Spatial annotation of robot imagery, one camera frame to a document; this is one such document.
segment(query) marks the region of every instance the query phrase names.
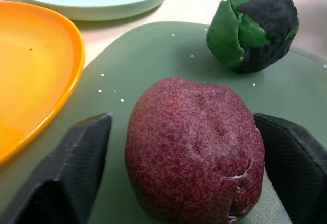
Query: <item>orange plate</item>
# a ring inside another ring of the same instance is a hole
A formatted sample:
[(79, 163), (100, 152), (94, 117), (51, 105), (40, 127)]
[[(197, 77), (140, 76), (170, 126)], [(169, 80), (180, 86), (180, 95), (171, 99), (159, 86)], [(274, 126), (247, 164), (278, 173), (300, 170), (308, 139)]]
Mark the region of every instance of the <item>orange plate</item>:
[(50, 9), (0, 2), (0, 165), (60, 111), (84, 66), (77, 27)]

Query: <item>green play dough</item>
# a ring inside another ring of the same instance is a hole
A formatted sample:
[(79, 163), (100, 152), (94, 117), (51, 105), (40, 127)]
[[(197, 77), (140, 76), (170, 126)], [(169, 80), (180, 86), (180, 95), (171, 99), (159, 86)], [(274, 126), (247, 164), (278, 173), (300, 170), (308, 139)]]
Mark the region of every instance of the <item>green play dough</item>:
[(207, 36), (209, 48), (226, 67), (238, 65), (244, 54), (238, 40), (241, 16), (235, 15), (230, 2), (220, 2), (217, 13), (210, 25)]
[(270, 44), (266, 32), (250, 16), (236, 10), (248, 1), (221, 1), (208, 30), (208, 47), (227, 68), (239, 66), (248, 48)]

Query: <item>table surface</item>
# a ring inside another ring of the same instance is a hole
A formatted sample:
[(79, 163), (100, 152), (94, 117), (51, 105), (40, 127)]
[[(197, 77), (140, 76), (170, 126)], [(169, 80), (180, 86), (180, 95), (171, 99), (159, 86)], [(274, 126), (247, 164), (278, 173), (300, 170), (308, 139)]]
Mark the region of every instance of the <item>table surface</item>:
[[(157, 21), (186, 21), (210, 24), (220, 0), (166, 0), (160, 7), (128, 19), (74, 21), (86, 49), (85, 67), (108, 45), (131, 29)], [(293, 45), (327, 60), (327, 0), (294, 0), (300, 29)]]

